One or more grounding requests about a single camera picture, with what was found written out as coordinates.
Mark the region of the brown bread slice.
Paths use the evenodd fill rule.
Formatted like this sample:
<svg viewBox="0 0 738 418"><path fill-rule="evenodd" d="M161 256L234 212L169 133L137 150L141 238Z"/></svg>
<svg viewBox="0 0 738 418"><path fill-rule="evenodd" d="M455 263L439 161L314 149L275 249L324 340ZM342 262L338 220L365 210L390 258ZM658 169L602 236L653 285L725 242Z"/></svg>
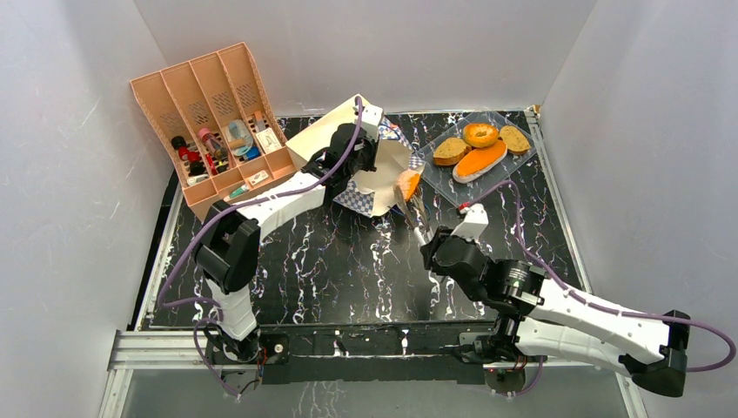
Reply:
<svg viewBox="0 0 738 418"><path fill-rule="evenodd" d="M451 137L443 140L433 151L433 163L438 166L458 164L472 147L462 138Z"/></svg>

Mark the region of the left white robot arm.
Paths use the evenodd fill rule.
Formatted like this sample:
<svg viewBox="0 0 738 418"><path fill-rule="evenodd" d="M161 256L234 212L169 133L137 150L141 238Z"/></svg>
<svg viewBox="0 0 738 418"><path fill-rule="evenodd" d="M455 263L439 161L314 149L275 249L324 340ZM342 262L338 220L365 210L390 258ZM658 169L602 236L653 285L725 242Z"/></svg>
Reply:
<svg viewBox="0 0 738 418"><path fill-rule="evenodd" d="M208 215L210 227L194 251L218 309L207 325L207 340L226 358L253 362L261 350L260 332L251 302L253 280L264 238L303 212L330 203L360 171L373 172L377 137L356 124L340 125L328 146L285 183L235 205L220 200Z"/></svg>

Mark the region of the round speckled bread slice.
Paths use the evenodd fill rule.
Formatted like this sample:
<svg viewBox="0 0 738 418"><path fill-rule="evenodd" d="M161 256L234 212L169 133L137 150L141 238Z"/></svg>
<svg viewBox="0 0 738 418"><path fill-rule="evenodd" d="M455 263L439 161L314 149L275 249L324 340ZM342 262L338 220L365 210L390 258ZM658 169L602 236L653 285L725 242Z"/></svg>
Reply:
<svg viewBox="0 0 738 418"><path fill-rule="evenodd" d="M505 125L500 129L500 139L507 146L508 152L513 155L524 155L531 150L527 137L512 125Z"/></svg>

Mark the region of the fake donut bread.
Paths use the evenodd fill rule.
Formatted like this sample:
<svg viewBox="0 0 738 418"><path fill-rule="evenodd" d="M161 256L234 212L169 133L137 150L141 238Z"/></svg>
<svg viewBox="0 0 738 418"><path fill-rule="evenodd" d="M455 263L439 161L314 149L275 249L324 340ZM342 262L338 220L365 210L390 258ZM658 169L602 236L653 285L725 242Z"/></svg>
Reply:
<svg viewBox="0 0 738 418"><path fill-rule="evenodd" d="M462 130L462 139L472 148L486 148L499 138L498 128L490 124L469 124Z"/></svg>

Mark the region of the orange fake bread loaf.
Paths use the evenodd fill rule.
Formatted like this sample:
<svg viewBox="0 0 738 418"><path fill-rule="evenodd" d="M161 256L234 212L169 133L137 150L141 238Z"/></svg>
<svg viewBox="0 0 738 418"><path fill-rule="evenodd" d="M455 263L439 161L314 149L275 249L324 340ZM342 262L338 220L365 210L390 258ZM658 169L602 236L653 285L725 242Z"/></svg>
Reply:
<svg viewBox="0 0 738 418"><path fill-rule="evenodd" d="M486 148L475 148L453 168L453 179L461 184L470 183L489 172L506 156L507 146L502 141Z"/></svg>

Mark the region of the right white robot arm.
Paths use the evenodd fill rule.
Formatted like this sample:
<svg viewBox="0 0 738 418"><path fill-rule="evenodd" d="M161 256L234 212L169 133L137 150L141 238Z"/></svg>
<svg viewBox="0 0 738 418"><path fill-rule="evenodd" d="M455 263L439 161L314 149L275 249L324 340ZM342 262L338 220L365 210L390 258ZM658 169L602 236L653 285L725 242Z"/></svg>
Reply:
<svg viewBox="0 0 738 418"><path fill-rule="evenodd" d="M464 337L467 362L558 357L585 362L630 378L639 388L681 397L687 377L688 316L666 320L627 317L610 304L592 307L586 295L564 290L547 273L523 260L494 260L468 239L440 227L419 236L426 270L456 282L465 296L496 311L488 336Z"/></svg>

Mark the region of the orange topped bread slice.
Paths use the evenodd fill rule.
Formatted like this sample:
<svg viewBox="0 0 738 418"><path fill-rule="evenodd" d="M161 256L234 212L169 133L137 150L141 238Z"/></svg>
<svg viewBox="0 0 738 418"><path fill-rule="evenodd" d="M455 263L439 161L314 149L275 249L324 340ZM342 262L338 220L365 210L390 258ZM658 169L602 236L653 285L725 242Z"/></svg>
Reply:
<svg viewBox="0 0 738 418"><path fill-rule="evenodd" d="M410 201L419 189L420 173L414 170L403 171L395 180L393 192L399 204Z"/></svg>

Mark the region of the clear plastic tray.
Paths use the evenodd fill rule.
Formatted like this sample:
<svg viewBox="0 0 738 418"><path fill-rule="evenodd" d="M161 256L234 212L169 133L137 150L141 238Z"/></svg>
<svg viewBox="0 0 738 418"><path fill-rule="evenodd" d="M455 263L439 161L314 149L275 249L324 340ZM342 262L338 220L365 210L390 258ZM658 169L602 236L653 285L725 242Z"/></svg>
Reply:
<svg viewBox="0 0 738 418"><path fill-rule="evenodd" d="M537 153L530 134L496 111L461 118L411 155L410 167L456 206L478 200Z"/></svg>

